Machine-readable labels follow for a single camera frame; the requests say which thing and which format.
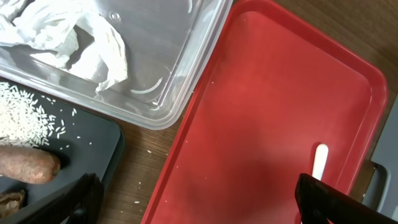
wooden surface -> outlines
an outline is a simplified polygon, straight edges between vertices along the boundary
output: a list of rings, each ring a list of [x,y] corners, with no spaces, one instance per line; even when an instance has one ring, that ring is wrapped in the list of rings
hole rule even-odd
[[[386,112],[351,192],[353,198],[362,201],[373,174],[370,157],[398,92],[398,1],[276,1],[373,63],[387,78]],[[126,136],[126,149],[106,194],[99,223],[141,222],[181,120],[163,131],[118,121]]]

red plastic tray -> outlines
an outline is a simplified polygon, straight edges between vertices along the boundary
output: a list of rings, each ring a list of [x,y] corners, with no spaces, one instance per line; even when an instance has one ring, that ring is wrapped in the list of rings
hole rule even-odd
[[[266,0],[235,4],[142,223],[299,223],[299,173],[347,194],[387,99],[382,73]]]

brown food item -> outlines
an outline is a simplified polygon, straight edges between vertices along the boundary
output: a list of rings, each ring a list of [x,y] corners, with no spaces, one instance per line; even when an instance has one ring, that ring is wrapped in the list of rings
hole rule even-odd
[[[57,156],[26,147],[0,146],[0,174],[30,184],[50,182],[60,170]]]
[[[25,199],[25,191],[0,194],[0,218],[5,218],[19,211]]]

wooden table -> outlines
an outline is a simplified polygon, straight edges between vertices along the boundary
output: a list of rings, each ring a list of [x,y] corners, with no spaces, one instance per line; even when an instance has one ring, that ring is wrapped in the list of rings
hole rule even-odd
[[[351,192],[353,198],[362,201],[373,174],[370,157],[398,92],[398,1],[276,1],[373,63],[387,78],[387,108]],[[163,131],[118,121],[126,136],[126,148],[106,194],[99,223],[141,222],[181,120]]]

transparent plastic bin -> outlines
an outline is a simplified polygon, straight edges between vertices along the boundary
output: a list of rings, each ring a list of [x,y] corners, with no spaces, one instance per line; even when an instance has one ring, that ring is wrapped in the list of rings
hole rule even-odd
[[[129,78],[95,92],[108,68],[93,39],[75,28],[79,49],[68,70],[29,56],[27,46],[0,47],[0,77],[149,129],[180,116],[213,51],[232,0],[95,0],[126,44]],[[151,92],[137,94],[131,90]]]

